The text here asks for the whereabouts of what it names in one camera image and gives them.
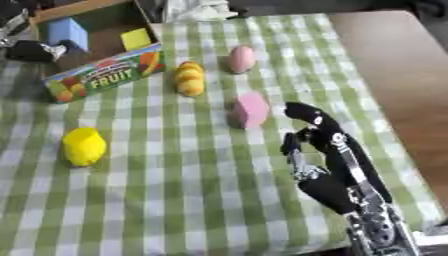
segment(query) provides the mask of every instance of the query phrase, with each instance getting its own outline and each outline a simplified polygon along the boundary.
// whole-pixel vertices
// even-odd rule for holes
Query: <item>pink egg-shaped fruit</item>
[[[255,54],[252,48],[237,46],[233,48],[229,56],[229,67],[234,73],[243,73],[251,69],[255,64]]]

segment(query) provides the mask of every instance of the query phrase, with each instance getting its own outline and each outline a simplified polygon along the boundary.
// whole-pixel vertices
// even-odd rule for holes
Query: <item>robotic hand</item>
[[[286,116],[311,126],[287,133],[281,147],[299,188],[342,215],[357,256],[421,255],[392,205],[392,197],[358,142],[331,116],[303,103],[286,104]],[[301,143],[325,155],[328,170],[306,162]]]
[[[5,57],[11,60],[53,62],[66,54],[73,44],[61,41],[57,45],[47,45],[33,40],[13,40],[29,27],[29,14],[33,8],[15,0],[0,1],[0,50],[5,49]]]

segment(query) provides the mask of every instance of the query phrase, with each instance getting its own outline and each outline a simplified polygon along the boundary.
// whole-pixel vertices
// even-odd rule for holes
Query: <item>gingham tablecloth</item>
[[[29,86],[31,64],[1,62],[1,255],[274,255],[346,243],[342,218],[295,187],[279,152],[283,134],[305,126],[283,115],[285,101],[323,108],[363,144],[412,229],[443,217],[327,16],[159,34],[167,72],[69,104],[24,98],[39,87]],[[237,45],[252,46],[258,62],[232,75],[225,56]],[[206,70],[198,98],[174,91],[172,71],[185,60]],[[271,116],[231,128],[229,106],[248,91],[265,95]],[[80,126],[97,127],[109,148],[71,169],[60,141]]]

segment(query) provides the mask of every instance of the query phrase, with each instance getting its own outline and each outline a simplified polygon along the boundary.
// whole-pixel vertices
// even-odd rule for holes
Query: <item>box label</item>
[[[57,74],[44,82],[57,103],[77,100],[165,70],[163,54],[155,50],[160,50],[160,44]]]

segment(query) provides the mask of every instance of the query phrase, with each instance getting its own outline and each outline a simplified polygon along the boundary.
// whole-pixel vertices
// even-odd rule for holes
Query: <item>table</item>
[[[333,14],[356,63],[423,177],[448,209],[448,58],[404,11]]]
[[[14,86],[2,88],[1,253],[272,255],[346,244],[341,218],[295,188],[278,151],[285,132],[303,127],[282,115],[285,100],[330,111],[360,140],[413,229],[442,219],[327,16],[160,33],[165,74],[70,104],[25,99],[33,69],[2,62],[2,81]],[[234,76],[222,56],[238,44],[251,44],[258,64]],[[187,59],[207,70],[206,97],[175,94],[172,70]],[[247,132],[229,127],[228,103],[250,90],[267,97],[271,118]],[[97,127],[109,142],[90,168],[70,168],[61,155],[61,136],[78,126]]]

